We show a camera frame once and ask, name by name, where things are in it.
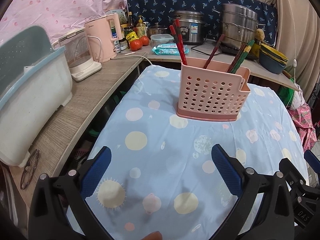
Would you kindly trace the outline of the beige curtain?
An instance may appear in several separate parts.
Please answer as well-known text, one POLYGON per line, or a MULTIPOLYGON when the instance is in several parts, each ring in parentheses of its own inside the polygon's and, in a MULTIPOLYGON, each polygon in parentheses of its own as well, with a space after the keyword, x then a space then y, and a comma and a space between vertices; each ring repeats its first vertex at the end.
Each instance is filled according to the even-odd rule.
POLYGON ((259 0, 278 12, 276 49, 297 61, 296 83, 306 99, 319 80, 319 16, 309 0, 259 0))

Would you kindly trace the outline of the yellow bowl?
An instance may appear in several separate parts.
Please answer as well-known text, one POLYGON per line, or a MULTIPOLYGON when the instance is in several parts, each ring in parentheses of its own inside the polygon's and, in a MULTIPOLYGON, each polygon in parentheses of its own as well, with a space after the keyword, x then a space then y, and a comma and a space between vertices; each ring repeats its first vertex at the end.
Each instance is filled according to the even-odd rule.
POLYGON ((268 46, 266 44, 262 43, 261 47, 260 47, 260 50, 264 54, 272 57, 273 59, 275 59, 277 61, 283 61, 285 63, 287 63, 287 61, 288 61, 288 58, 283 53, 279 52, 278 50, 276 50, 276 49, 274 49, 271 46, 268 46))

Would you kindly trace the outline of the black induction cooker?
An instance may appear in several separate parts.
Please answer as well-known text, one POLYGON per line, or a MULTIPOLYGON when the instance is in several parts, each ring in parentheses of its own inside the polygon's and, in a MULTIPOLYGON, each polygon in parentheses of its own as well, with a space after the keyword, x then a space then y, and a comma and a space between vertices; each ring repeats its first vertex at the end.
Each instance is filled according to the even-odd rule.
POLYGON ((239 49, 234 49, 234 48, 229 48, 228 46, 225 46, 224 44, 220 44, 219 49, 221 50, 222 53, 224 54, 228 54, 228 55, 238 55, 238 54, 242 54, 242 52, 244 51, 244 49, 246 48, 247 44, 243 44, 240 46, 239 49))

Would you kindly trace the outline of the pink floral cloth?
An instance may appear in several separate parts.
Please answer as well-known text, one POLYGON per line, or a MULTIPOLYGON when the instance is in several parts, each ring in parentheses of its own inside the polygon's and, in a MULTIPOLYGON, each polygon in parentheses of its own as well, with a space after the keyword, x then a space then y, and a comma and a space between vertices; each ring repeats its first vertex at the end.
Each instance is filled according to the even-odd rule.
POLYGON ((316 129, 312 123, 311 110, 307 103, 293 108, 289 108, 289 114, 292 118, 293 124, 299 134, 303 150, 312 150, 317 142, 316 129))

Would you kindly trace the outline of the dark blue bowl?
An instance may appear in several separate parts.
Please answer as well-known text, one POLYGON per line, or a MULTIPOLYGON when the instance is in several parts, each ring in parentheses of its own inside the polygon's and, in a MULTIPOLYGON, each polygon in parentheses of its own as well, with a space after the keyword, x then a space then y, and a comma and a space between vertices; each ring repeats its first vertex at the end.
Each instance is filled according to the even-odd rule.
POLYGON ((259 53, 259 63, 266 70, 272 72, 273 74, 280 74, 286 67, 285 65, 264 54, 262 51, 259 53))

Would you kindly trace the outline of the wet wipes pack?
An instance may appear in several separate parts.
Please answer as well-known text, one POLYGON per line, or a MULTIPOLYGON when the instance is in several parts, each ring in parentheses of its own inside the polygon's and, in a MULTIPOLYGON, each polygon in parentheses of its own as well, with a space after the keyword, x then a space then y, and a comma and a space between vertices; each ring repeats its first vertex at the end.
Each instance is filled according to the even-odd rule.
POLYGON ((175 43, 164 43, 154 46, 151 50, 156 55, 172 55, 179 56, 180 52, 175 43))

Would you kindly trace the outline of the small pot with lid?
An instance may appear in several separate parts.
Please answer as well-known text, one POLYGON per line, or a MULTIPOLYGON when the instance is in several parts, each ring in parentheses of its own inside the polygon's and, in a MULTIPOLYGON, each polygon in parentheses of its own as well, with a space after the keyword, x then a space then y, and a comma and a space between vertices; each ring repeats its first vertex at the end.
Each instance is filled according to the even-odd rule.
POLYGON ((150 39, 152 35, 157 35, 157 34, 168 34, 169 29, 166 26, 160 25, 159 23, 155 23, 152 26, 149 26, 147 28, 147 36, 150 39))

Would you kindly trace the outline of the green chopstick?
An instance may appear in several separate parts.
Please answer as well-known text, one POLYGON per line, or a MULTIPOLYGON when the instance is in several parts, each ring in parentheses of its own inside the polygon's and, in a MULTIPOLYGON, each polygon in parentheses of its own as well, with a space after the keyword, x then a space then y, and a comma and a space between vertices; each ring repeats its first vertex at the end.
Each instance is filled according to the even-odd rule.
POLYGON ((250 50, 252 49, 253 44, 254 44, 254 40, 251 40, 251 41, 248 42, 246 48, 244 49, 244 51, 240 55, 238 61, 234 65, 232 71, 230 72, 231 74, 235 74, 238 71, 238 69, 240 68, 241 64, 243 63, 243 61, 245 60, 245 58, 249 54, 250 50))

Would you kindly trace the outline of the eyeglasses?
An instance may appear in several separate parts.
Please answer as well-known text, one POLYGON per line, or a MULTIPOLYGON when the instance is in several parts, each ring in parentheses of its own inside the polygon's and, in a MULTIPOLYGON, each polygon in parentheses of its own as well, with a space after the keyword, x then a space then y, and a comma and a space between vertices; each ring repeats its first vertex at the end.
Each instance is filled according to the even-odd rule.
POLYGON ((20 189, 25 190, 31 183, 40 158, 40 151, 36 148, 27 160, 20 181, 20 189))

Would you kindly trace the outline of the rear red tomato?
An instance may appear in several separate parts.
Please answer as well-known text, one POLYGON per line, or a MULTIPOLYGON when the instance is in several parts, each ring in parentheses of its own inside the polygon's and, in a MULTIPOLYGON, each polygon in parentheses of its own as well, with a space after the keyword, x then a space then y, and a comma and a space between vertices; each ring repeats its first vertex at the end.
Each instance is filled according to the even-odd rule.
POLYGON ((150 40, 147 36, 142 36, 139 38, 140 42, 142 43, 143 46, 148 46, 150 43, 150 40))

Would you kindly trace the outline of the red tomato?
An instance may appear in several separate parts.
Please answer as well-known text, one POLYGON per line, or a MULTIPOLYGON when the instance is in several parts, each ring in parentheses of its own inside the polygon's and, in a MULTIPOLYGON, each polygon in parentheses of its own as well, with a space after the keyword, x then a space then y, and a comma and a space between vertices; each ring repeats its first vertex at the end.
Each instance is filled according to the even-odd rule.
POLYGON ((142 36, 139 38, 140 42, 142 43, 143 46, 148 46, 150 43, 150 40, 147 36, 142 36))
POLYGON ((143 44, 139 39, 137 39, 137 40, 132 40, 129 43, 129 46, 130 46, 131 51, 137 51, 142 48, 143 44))

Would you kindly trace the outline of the blue patterned tablecloth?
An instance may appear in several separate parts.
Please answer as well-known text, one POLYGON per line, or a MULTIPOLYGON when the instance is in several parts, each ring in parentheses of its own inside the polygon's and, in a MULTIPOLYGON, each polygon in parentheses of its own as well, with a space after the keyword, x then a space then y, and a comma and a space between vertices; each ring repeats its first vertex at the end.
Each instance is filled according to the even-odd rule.
POLYGON ((180 72, 147 67, 116 107, 89 157, 104 146, 112 160, 86 202, 115 239, 208 239, 237 197, 216 169, 210 152, 220 144, 260 174, 274 174, 288 158, 308 177, 303 147, 291 116, 276 93, 250 85, 233 122, 180 118, 180 72))

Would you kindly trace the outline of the pink electric kettle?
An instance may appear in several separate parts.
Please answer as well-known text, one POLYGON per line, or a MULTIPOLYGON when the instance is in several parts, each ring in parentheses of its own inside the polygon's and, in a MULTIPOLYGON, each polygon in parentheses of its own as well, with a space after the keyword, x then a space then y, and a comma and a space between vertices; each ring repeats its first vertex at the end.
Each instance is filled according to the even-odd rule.
POLYGON ((84 31, 94 61, 104 63, 116 57, 114 42, 123 38, 118 14, 109 14, 87 21, 84 24, 84 31))

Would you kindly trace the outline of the navy floral cloth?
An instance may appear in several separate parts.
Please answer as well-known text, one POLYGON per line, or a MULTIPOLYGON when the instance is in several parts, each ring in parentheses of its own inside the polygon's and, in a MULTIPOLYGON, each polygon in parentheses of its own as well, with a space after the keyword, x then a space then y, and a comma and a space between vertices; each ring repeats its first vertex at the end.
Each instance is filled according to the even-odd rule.
POLYGON ((278 15, 274 6, 258 0, 127 0, 132 18, 137 21, 140 16, 150 24, 159 23, 169 26, 174 18, 174 12, 186 10, 200 12, 204 15, 204 22, 208 24, 207 38, 219 37, 220 14, 223 4, 242 5, 253 10, 258 15, 259 28, 263 29, 265 42, 275 45, 278 15))

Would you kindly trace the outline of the yellow packet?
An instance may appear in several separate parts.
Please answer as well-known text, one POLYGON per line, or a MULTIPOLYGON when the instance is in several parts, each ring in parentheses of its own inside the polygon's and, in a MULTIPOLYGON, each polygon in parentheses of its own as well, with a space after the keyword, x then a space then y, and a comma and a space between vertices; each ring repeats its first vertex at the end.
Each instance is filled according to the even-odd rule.
POLYGON ((130 33, 128 33, 128 34, 126 35, 126 40, 127 40, 129 43, 131 43, 131 42, 134 41, 134 40, 138 40, 138 39, 139 39, 139 37, 137 36, 137 34, 136 34, 135 31, 132 31, 132 32, 130 32, 130 33))

